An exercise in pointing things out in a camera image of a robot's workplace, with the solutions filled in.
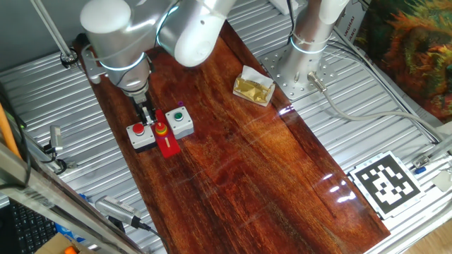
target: reddish-brown wooden surface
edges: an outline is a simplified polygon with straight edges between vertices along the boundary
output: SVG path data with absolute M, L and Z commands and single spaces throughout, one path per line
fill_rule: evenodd
M 389 235 L 279 88 L 266 108 L 232 94 L 244 64 L 265 71 L 229 24 L 199 67 L 149 55 L 154 105 L 183 101 L 194 121 L 180 154 L 137 155 L 129 99 L 106 78 L 93 89 L 171 253 L 363 253 Z

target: metal mounting plate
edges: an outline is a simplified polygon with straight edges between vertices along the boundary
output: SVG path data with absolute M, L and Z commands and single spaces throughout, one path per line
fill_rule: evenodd
M 97 62 L 93 61 L 89 58 L 94 58 L 94 54 L 90 50 L 85 50 L 82 52 L 81 57 L 85 62 L 86 74 L 91 82 L 94 84 L 100 83 L 100 76 L 106 74 L 105 69 L 103 67 L 97 66 Z
M 314 86 L 314 84 L 295 83 L 293 79 L 287 78 L 279 74 L 278 61 L 280 60 L 281 56 L 287 51 L 288 47 L 289 45 L 281 49 L 277 49 L 268 54 L 265 54 L 260 58 L 260 61 L 267 70 L 267 72 L 270 74 L 271 78 L 275 81 L 275 83 L 277 83 L 280 86 L 281 90 L 285 93 L 287 98 L 289 98 L 290 101 L 293 102 L 299 98 L 302 98 L 310 94 L 313 91 L 317 91 L 317 89 Z M 336 81 L 338 75 L 334 71 L 334 69 L 331 68 L 330 65 L 323 58 L 320 61 L 320 63 L 321 70 L 320 73 L 317 73 L 317 76 L 321 79 L 323 84 L 327 85 L 329 83 Z

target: robotic arm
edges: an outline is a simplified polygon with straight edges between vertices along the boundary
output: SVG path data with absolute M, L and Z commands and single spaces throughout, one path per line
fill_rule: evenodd
M 147 96 L 150 67 L 144 52 L 159 44 L 184 66 L 201 64 L 213 51 L 234 3 L 147 0 L 132 11 L 124 0 L 92 0 L 81 12 L 81 23 L 109 79 L 131 98 L 142 122 L 149 125 L 155 119 Z

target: white paper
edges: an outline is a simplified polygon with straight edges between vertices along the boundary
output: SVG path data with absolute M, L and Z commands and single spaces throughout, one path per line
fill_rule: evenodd
M 265 77 L 264 75 L 248 66 L 243 66 L 242 78 L 245 80 L 254 81 L 265 86 L 266 88 L 270 88 L 270 86 L 273 84 L 273 79 Z
M 266 88 L 270 88 L 270 92 L 267 95 L 267 102 L 263 103 L 263 102 L 254 102 L 256 104 L 259 104 L 263 107 L 267 107 L 268 104 L 270 103 L 271 97 L 273 96 L 273 93 L 275 92 L 275 84 L 273 84 L 273 79 L 265 77 L 264 75 L 260 74 L 258 71 L 254 70 L 253 68 L 249 67 L 249 66 L 243 66 L 243 71 L 242 71 L 242 76 L 241 78 L 243 78 L 244 80 L 250 80 L 250 81 L 254 81 L 256 83 L 259 83 L 263 86 L 265 86 Z M 235 90 L 232 90 L 232 93 L 238 97 L 241 97 L 243 99 L 246 99 L 250 102 L 253 102 L 252 100 L 248 99 L 246 96 L 236 92 Z

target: gray cable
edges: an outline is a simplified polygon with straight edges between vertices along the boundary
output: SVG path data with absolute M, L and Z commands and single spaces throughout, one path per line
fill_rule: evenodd
M 340 110 L 336 104 L 333 102 L 333 100 L 331 99 L 330 95 L 328 94 L 327 91 L 323 92 L 323 95 L 325 95 L 326 100 L 328 100 L 328 102 L 330 103 L 331 107 L 339 114 L 341 115 L 343 118 L 345 119 L 349 119 L 352 121 L 368 121 L 368 120 L 372 120 L 372 119 L 376 119 L 382 116 L 402 116 L 408 119 L 412 119 L 420 124 L 422 124 L 428 131 L 430 131 L 431 133 L 433 133 L 440 141 L 444 140 L 443 135 L 438 132 L 435 127 L 431 126 L 429 123 L 427 123 L 426 121 L 422 120 L 421 118 L 413 115 L 413 114 L 409 114 L 409 113 L 405 113 L 405 112 L 399 112 L 399 111 L 386 111 L 386 112 L 380 112 L 380 113 L 376 113 L 376 114 L 370 114 L 367 116 L 351 116 L 348 115 L 346 113 L 344 113 L 342 110 Z

